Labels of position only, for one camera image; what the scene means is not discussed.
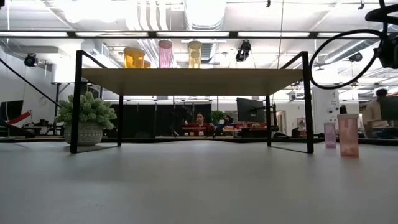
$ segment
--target shelf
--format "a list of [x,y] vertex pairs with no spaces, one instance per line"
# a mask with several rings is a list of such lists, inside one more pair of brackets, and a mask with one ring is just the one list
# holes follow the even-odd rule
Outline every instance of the shelf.
[[82,77],[125,96],[266,96],[301,80],[302,70],[85,68]]

